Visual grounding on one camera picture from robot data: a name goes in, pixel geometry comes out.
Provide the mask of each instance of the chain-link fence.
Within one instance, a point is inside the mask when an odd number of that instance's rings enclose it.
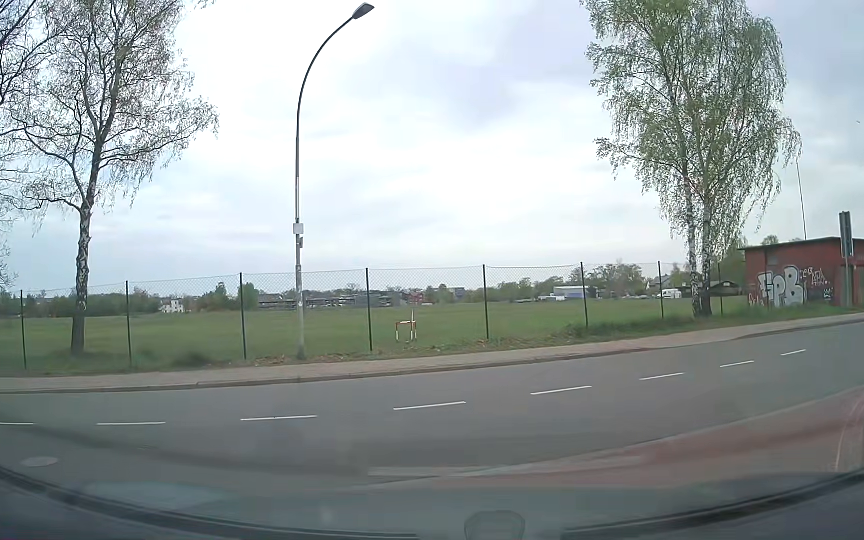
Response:
[[[367,358],[568,327],[689,317],[689,266],[356,269],[234,274],[90,286],[84,348],[72,354],[75,290],[0,291],[0,373],[95,373]],[[709,269],[713,315],[748,310],[742,269]],[[299,306],[303,314],[300,331]]]

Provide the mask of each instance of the white building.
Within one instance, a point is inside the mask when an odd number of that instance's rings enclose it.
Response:
[[[162,306],[158,309],[162,313],[185,313],[186,306],[183,301],[178,298],[170,298],[162,300]]]
[[[553,296],[563,296],[565,298],[578,298],[582,299],[584,294],[588,294],[588,292],[583,293],[582,285],[559,285],[557,287],[552,287],[552,295]]]

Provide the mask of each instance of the small brick building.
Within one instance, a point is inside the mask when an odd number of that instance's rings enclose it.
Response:
[[[864,239],[853,240],[853,306],[864,306]],[[750,246],[745,251],[745,283],[749,302],[773,307],[804,302],[843,306],[845,260],[838,236]]]

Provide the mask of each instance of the asphalt road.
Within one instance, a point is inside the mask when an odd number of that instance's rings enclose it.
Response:
[[[347,485],[618,448],[863,384],[860,323],[440,374],[0,396],[0,463],[56,482]]]

